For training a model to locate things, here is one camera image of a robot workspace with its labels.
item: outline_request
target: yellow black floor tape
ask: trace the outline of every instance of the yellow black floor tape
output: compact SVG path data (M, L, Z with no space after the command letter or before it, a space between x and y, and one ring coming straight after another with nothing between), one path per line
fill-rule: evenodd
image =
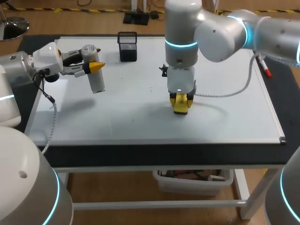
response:
M125 13L130 12L131 10L116 10L116 9L79 9L79 8L7 8L5 7L4 10L9 11L54 11L58 13L60 11L77 11L77 12L92 12L92 13ZM231 13L235 10L218 10L216 14L223 15L225 13ZM300 13L300 9L269 9L269 10L256 10L255 13ZM163 14L164 11L158 10L158 13Z

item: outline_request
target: white bin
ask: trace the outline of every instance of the white bin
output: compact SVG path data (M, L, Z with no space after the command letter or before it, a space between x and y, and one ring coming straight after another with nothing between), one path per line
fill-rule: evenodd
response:
M221 188L233 182L233 170L221 170L220 176L223 176L225 181L186 180L162 177L159 174L160 171L153 171L153 177L158 180L159 190L191 195L217 195Z

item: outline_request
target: marker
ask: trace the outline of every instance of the marker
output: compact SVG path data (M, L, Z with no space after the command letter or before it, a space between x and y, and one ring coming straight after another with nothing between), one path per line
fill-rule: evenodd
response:
M262 66L262 68L264 69L264 72L267 76L267 78L271 78L272 77L272 74L271 72L269 71L269 68L267 67L266 63L264 62L264 60L262 59L261 55L258 56L258 60Z

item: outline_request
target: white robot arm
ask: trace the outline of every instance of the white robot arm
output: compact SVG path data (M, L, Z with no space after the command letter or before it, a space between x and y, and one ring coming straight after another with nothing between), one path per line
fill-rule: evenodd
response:
M213 62L247 48L300 66L300 21L260 17L247 10L218 16L204 10L200 0L167 0L165 22L167 83L177 114L187 114L193 101L198 48Z

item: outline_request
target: wooden floor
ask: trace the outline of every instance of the wooden floor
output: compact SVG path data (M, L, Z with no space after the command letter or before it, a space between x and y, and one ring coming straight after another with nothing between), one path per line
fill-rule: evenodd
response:
M75 0L11 0L15 7L76 8ZM156 1L162 6L163 1ZM130 0L93 0L89 8L130 9ZM293 9L298 0L221 0L219 9ZM300 14L266 14L274 17L300 19ZM123 24L120 13L81 12L7 12L30 21L29 35L34 34L116 34L137 31L140 34L164 34L164 21L150 20L148 26ZM0 42L0 55L17 50L22 38ZM300 84L300 70L293 70ZM262 170L245 170L252 191L263 175ZM68 189L74 202L190 200L198 196L161 193L151 172L109 172L71 174ZM217 199L233 199L233 187L225 188ZM172 210L103 210L76 211L74 225L266 225L263 209L251 221L241 221L236 209L172 209Z

